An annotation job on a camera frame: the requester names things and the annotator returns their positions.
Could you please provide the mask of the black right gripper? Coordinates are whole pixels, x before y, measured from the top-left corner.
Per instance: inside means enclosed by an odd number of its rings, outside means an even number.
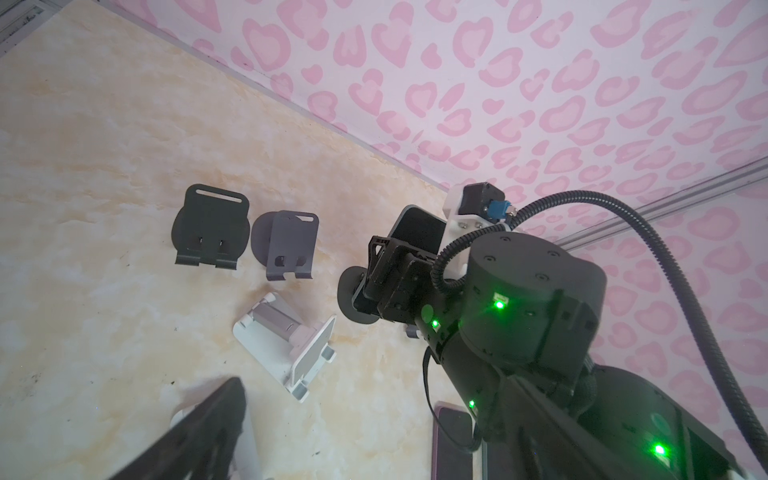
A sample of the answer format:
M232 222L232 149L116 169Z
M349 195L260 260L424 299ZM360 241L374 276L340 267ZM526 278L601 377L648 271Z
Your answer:
M361 296L376 305L379 320L406 325L423 336L458 333L460 297L444 296L434 287L431 270L435 255L381 236L370 239L367 253Z

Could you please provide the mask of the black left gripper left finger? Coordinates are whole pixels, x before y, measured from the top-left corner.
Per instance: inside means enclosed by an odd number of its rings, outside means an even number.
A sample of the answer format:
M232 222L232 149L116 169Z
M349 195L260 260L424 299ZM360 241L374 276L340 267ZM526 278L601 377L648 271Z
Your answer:
M245 413L245 388L232 377L113 477L228 479Z

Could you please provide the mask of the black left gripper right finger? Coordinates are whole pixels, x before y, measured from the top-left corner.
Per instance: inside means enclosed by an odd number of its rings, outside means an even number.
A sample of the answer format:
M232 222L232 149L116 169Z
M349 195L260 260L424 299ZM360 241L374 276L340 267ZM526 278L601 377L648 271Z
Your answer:
M500 381L479 413L494 479L616 479L618 459L532 384Z

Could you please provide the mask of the black phone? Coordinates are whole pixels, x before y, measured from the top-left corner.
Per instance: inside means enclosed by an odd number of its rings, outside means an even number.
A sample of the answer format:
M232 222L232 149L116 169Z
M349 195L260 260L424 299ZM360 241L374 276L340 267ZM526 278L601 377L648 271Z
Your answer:
M416 205L407 205L398 216L389 237L437 255L445 228L445 220Z
M473 455L463 452L453 441L468 445L472 440L473 421L460 406L439 402L435 412L442 429L433 422L432 480L472 480Z

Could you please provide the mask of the grey round phone stand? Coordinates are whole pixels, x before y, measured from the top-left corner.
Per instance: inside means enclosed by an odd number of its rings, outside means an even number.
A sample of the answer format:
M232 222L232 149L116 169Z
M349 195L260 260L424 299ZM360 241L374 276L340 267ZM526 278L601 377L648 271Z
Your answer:
M254 222L251 250L265 267L270 282L284 281L286 273L311 279L319 217L289 210L266 212Z

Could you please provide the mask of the white phone stand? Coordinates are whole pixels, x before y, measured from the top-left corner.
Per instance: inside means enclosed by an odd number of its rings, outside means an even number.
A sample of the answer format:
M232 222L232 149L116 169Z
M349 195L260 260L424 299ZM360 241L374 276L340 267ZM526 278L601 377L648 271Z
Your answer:
M336 317L319 324L304 322L276 292L270 292L237 320L236 340L298 402L324 365L334 361L330 346Z
M242 432L235 446L227 478L230 480L266 479L257 452L249 406L245 408Z

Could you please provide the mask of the dark round phone stand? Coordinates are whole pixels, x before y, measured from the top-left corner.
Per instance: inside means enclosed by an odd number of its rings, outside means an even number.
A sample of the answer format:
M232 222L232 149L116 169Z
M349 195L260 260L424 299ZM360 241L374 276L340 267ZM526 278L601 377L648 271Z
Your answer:
M250 236L250 203L241 193L203 184L185 192L171 230L177 265L236 270Z

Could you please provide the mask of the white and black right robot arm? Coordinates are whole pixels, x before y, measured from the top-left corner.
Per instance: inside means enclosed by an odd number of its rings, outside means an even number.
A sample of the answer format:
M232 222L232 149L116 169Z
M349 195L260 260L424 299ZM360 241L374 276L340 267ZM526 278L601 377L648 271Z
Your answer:
M606 277L533 236L495 232L470 246L464 285L433 285L434 256L375 237L344 271L352 321L416 327L467 404L485 463L503 479L737 479L724 442L663 390L588 354Z

